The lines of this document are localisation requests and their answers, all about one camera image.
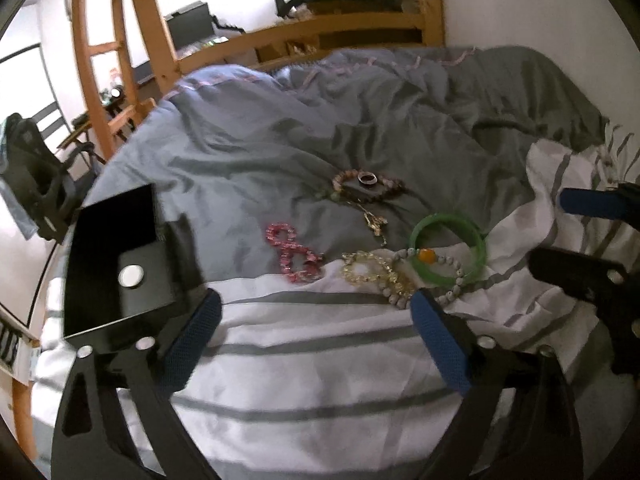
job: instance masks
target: ladder rung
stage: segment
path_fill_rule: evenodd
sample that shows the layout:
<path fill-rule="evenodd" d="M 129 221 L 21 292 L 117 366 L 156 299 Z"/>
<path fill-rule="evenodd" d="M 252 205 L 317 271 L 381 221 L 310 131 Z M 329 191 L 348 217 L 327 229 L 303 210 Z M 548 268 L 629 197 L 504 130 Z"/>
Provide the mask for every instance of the ladder rung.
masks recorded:
<path fill-rule="evenodd" d="M 156 100 L 152 97 L 149 97 L 148 99 L 142 101 L 140 104 L 142 105 L 142 113 L 146 117 L 146 115 L 156 107 Z"/>
<path fill-rule="evenodd" d="M 134 105 L 127 106 L 123 111 L 117 114 L 111 121 L 109 121 L 109 128 L 112 134 L 117 134 L 122 127 L 127 124 L 127 121 L 131 119 L 136 113 L 136 107 Z"/>
<path fill-rule="evenodd" d="M 102 43 L 100 45 L 89 46 L 89 56 L 98 56 L 98 54 L 106 54 L 107 52 L 113 52 L 120 48 L 120 43 L 117 41 L 111 41 L 111 43 Z"/>

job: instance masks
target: white wall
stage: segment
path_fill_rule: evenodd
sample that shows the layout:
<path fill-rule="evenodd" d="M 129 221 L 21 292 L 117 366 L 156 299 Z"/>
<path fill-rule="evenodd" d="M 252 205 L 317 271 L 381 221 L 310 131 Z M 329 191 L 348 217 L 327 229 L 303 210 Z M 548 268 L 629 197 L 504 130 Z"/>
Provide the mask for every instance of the white wall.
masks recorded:
<path fill-rule="evenodd" d="M 37 234 L 25 240 L 0 198 L 0 303 L 23 325 L 28 322 L 31 301 L 52 247 L 53 242 Z M 0 316 L 6 318 L 1 306 Z"/>
<path fill-rule="evenodd" d="M 600 111 L 640 130 L 640 52 L 608 0 L 444 0 L 447 44 L 530 46 Z"/>
<path fill-rule="evenodd" d="M 36 6 L 21 8 L 0 40 L 0 59 L 40 42 Z"/>
<path fill-rule="evenodd" d="M 158 0 L 162 14 L 193 3 L 197 0 Z M 209 4 L 209 10 L 222 22 L 232 23 L 247 30 L 267 27 L 276 21 L 273 0 L 201 0 Z M 60 107 L 67 121 L 85 111 L 84 98 L 76 71 L 70 23 L 65 12 L 64 0 L 40 0 L 38 2 L 40 35 L 47 69 Z M 127 41 L 133 66 L 148 59 L 140 28 L 131 0 L 124 0 Z M 91 44 L 113 41 L 111 0 L 86 0 L 88 36 Z M 94 71 L 99 88 L 109 82 L 109 70 L 118 66 L 116 54 L 110 52 L 93 58 Z"/>
<path fill-rule="evenodd" d="M 68 124 L 86 110 L 78 79 L 71 23 L 65 0 L 40 0 L 36 6 L 38 28 L 51 85 Z"/>

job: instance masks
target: striped blanket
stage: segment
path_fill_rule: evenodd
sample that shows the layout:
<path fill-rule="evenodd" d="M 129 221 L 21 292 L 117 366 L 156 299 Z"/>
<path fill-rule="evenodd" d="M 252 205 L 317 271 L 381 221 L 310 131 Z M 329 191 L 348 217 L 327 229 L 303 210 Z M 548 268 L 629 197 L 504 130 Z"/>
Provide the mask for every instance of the striped blanket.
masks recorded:
<path fill-rule="evenodd" d="M 573 381 L 598 320 L 592 306 L 534 280 L 526 253 L 547 244 L 628 268 L 636 264 L 640 237 L 633 229 L 569 216 L 556 199 L 563 187 L 604 189 L 640 180 L 639 156 L 640 137 L 612 124 L 603 146 L 580 153 L 551 140 L 534 142 L 526 158 L 533 200 L 491 229 L 484 274 L 448 311 L 507 348 L 533 351 L 550 344 Z M 439 252 L 468 257 L 462 244 Z M 172 403 L 221 478 L 411 479 L 446 430 L 461 397 L 446 389 L 408 311 L 391 307 L 374 288 L 346 283 L 339 269 L 340 260 L 330 261 L 322 279 L 305 285 L 280 274 L 209 283 L 223 298 L 223 320 Z M 54 425 L 74 358 L 60 340 L 62 289 L 62 278 L 49 285 L 46 351 L 33 389 L 33 416 L 41 430 Z M 592 361 L 593 370 L 606 367 L 605 360 Z M 624 410 L 630 385 L 604 380 L 609 402 L 620 405 L 615 420 L 580 404 L 588 384 L 577 391 L 585 455 L 592 462 L 607 452 L 629 415 Z M 120 399 L 144 462 L 159 470 L 126 391 Z M 46 441 L 39 443 L 45 470 Z"/>

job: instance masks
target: jewelry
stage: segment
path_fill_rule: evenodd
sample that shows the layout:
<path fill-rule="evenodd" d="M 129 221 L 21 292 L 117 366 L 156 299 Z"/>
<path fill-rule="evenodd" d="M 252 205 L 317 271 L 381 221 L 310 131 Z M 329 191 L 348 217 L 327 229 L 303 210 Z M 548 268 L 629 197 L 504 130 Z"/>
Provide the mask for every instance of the jewelry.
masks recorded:
<path fill-rule="evenodd" d="M 343 187 L 343 183 L 348 182 L 357 178 L 361 184 L 364 186 L 374 186 L 376 183 L 382 184 L 385 189 L 378 193 L 377 195 L 371 196 L 355 196 L 351 191 Z M 334 191 L 338 194 L 338 196 L 342 195 L 346 197 L 348 200 L 353 202 L 357 202 L 359 204 L 370 204 L 373 202 L 382 202 L 392 196 L 401 193 L 404 191 L 404 184 L 401 180 L 396 178 L 387 178 L 385 176 L 376 176 L 370 171 L 363 170 L 345 170 L 338 173 L 334 176 L 332 180 L 332 185 L 334 186 Z"/>
<path fill-rule="evenodd" d="M 394 254 L 394 260 L 408 260 L 417 259 L 422 264 L 435 264 L 448 265 L 453 267 L 455 271 L 455 278 L 451 278 L 452 286 L 451 290 L 436 298 L 436 301 L 445 306 L 447 303 L 451 303 L 462 294 L 462 285 L 465 283 L 464 275 L 465 271 L 462 269 L 462 264 L 452 256 L 438 256 L 433 249 L 418 249 L 409 247 L 408 249 L 400 249 Z"/>
<path fill-rule="evenodd" d="M 418 247 L 418 237 L 424 230 L 428 228 L 434 228 L 439 225 L 445 226 L 449 228 L 453 233 L 457 234 L 460 239 L 465 242 L 470 248 L 472 248 L 472 251 L 475 253 L 475 262 L 470 266 L 470 269 L 466 273 L 463 273 L 462 276 L 458 276 L 456 274 L 456 278 L 453 278 L 436 274 L 435 272 L 430 270 L 428 266 L 430 263 L 428 260 L 432 260 L 433 255 L 431 253 L 428 253 L 429 256 L 427 257 L 427 253 L 424 253 L 424 256 L 420 257 L 420 254 L 422 254 L 422 250 L 420 250 Z M 443 286 L 446 288 L 452 288 L 453 286 L 457 285 L 457 278 L 462 278 L 463 283 L 470 283 L 476 280 L 480 272 L 482 272 L 484 266 L 486 265 L 486 245 L 484 243 L 484 238 L 482 238 L 482 235 L 480 233 L 480 229 L 478 229 L 478 227 L 476 227 L 476 225 L 471 220 L 463 216 L 436 213 L 423 218 L 420 223 L 414 228 L 414 232 L 411 233 L 409 245 L 413 251 L 420 251 L 417 258 L 410 259 L 413 268 L 420 275 L 420 277 L 425 282 L 434 283 L 435 285 Z"/>
<path fill-rule="evenodd" d="M 385 190 L 375 196 L 355 196 L 342 186 L 342 183 L 348 180 L 356 178 L 359 182 L 366 187 L 375 186 L 377 183 L 382 182 L 385 186 Z M 384 176 L 376 176 L 370 171 L 363 170 L 345 170 L 334 176 L 332 180 L 334 191 L 329 195 L 329 198 L 334 202 L 340 202 L 341 200 L 353 207 L 357 207 L 364 214 L 364 220 L 367 226 L 373 232 L 376 238 L 380 238 L 380 247 L 386 247 L 386 237 L 383 235 L 382 229 L 387 224 L 386 218 L 383 216 L 377 216 L 371 211 L 367 210 L 364 205 L 373 202 L 382 202 L 383 200 L 390 198 L 392 195 L 404 191 L 404 185 L 401 180 L 393 180 Z M 326 198 L 327 193 L 321 191 L 316 194 L 318 198 Z"/>
<path fill-rule="evenodd" d="M 278 238 L 281 232 L 287 232 L 287 238 Z M 315 254 L 311 249 L 296 242 L 296 230 L 289 224 L 270 224 L 265 232 L 267 241 L 280 250 L 280 270 L 291 283 L 296 281 L 314 282 L 322 277 L 320 262 L 324 254 Z M 293 254 L 304 254 L 302 270 L 291 269 Z"/>
<path fill-rule="evenodd" d="M 358 174 L 358 180 L 363 186 L 375 186 L 378 182 L 378 178 L 370 171 L 361 171 Z"/>
<path fill-rule="evenodd" d="M 342 255 L 344 266 L 342 276 L 352 285 L 363 283 L 376 283 L 383 296 L 388 298 L 389 303 L 395 305 L 399 310 L 407 307 L 408 301 L 415 293 L 415 285 L 400 272 L 393 270 L 393 260 L 385 260 L 382 256 L 373 253 L 358 251 L 357 253 L 345 253 Z M 375 266 L 377 271 L 369 274 L 356 274 L 353 271 L 355 264 L 366 264 Z"/>

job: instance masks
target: black monitor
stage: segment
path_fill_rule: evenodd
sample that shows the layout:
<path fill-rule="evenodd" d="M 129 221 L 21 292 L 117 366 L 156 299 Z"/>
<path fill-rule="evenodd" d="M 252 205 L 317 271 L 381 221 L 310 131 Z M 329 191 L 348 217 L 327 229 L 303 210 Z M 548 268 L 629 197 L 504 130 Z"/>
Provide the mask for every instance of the black monitor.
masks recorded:
<path fill-rule="evenodd" d="M 176 50 L 215 34 L 209 5 L 203 2 L 194 2 L 164 18 Z"/>

